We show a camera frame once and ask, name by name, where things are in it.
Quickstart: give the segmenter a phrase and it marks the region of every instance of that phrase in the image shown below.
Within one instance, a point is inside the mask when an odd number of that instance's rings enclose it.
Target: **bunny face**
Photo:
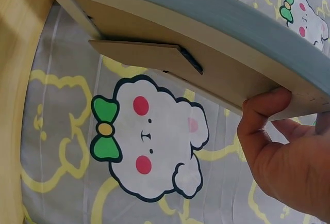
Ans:
[[[110,123],[120,152],[115,163],[108,160],[111,175],[144,201],[174,191],[192,198],[202,187],[193,150],[209,137],[201,105],[174,98],[145,75],[119,81],[113,98],[118,111]]]
[[[329,38],[328,25],[315,14],[307,0],[285,0],[280,13],[291,30],[323,50],[323,40]]]

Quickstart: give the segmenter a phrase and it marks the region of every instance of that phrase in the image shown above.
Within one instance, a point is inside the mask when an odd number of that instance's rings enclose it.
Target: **pink cartoon print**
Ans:
[[[329,38],[328,25],[307,0],[285,0],[279,12],[291,30],[323,51],[323,41]]]
[[[173,192],[191,199],[202,188],[194,151],[207,143],[209,130],[200,104],[138,75],[119,80],[112,99],[96,95],[91,108],[97,120],[91,155],[109,163],[125,192],[155,202]]]

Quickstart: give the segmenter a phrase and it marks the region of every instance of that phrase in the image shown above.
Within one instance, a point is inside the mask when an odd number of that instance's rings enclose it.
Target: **fabric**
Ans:
[[[240,0],[329,55],[328,0]],[[55,5],[22,128],[27,223],[321,223],[266,196],[240,117],[145,68],[100,56]],[[312,125],[315,115],[295,118]],[[286,143],[271,125],[273,140]]]

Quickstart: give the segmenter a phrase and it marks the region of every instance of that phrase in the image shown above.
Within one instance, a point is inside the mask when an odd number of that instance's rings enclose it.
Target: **hand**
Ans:
[[[285,88],[245,101],[237,135],[252,175],[267,195],[330,223],[330,114],[318,114],[316,126],[273,121],[289,143],[273,142],[265,125],[290,101]]]

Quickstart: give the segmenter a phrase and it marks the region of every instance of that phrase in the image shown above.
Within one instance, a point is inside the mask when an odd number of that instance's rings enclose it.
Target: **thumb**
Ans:
[[[267,161],[281,146],[280,143],[272,143],[264,130],[265,124],[270,116],[284,110],[290,101],[291,92],[280,87],[257,95],[245,103],[237,135],[254,176],[258,176],[257,163]]]

